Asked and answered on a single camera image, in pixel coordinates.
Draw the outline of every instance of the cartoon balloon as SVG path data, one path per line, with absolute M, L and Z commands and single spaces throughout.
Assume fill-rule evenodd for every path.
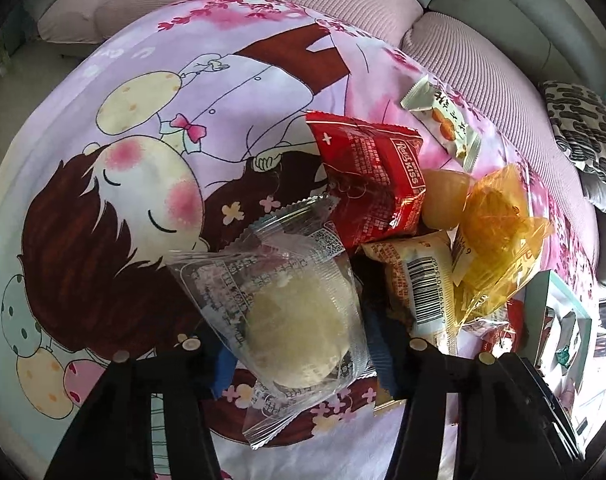
M 51 418 L 65 418 L 74 405 L 65 395 L 63 367 L 45 348 L 39 348 L 32 357 L 19 357 L 16 373 L 20 387 L 34 408 Z
M 7 344 L 17 356 L 34 355 L 40 346 L 42 333 L 27 302 L 22 274 L 12 276 L 5 287 L 1 302 L 1 326 Z
M 104 371 L 104 367 L 91 359 L 71 361 L 65 367 L 63 377 L 67 397 L 75 405 L 81 406 Z
M 100 106 L 96 125 L 108 135 L 118 135 L 143 124 L 170 102 L 181 89 L 174 72 L 151 72 L 125 81 Z

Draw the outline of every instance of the pink cheek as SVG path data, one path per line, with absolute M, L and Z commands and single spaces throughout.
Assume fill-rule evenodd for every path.
M 183 180 L 172 186 L 165 200 L 167 214 L 175 224 L 186 228 L 199 228 L 203 220 L 203 201 L 199 185 Z
M 123 139 L 108 148 L 105 166 L 108 170 L 124 171 L 136 166 L 143 158 L 143 148 L 137 139 Z

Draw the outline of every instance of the closed eye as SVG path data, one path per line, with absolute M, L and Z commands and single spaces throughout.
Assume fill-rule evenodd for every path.
M 156 227 L 159 231 L 162 231 L 163 233 L 176 233 L 176 229 L 165 229 L 164 227 L 161 227 L 153 218 L 152 216 L 152 212 L 150 211 L 150 209 L 147 210 L 147 217 L 149 218 L 149 221 L 152 222 L 152 225 L 154 227 Z
M 105 179 L 105 182 L 110 184 L 110 186 L 120 186 L 120 184 L 118 182 L 113 182 L 109 178 L 107 178 L 107 174 L 105 173 L 105 170 L 103 170 L 103 178 Z

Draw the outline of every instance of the yellow balloon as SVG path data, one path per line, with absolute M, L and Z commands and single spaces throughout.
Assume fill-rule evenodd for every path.
M 152 72 L 125 81 L 100 106 L 96 125 L 108 135 L 118 135 L 143 124 L 181 89 L 174 72 Z
M 63 385 L 64 369 L 45 348 L 16 361 L 20 387 L 32 406 L 51 418 L 65 418 L 72 412 L 72 401 Z

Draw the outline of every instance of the yellow plastic wrapper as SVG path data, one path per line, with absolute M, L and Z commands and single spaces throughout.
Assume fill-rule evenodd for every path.
M 452 259 L 449 237 L 438 231 L 416 238 L 389 238 L 361 246 L 385 264 L 387 316 L 404 323 L 444 353 L 456 354 Z
M 553 232 L 549 220 L 530 216 L 515 164 L 479 180 L 452 248 L 457 324 L 491 314 L 522 288 Z

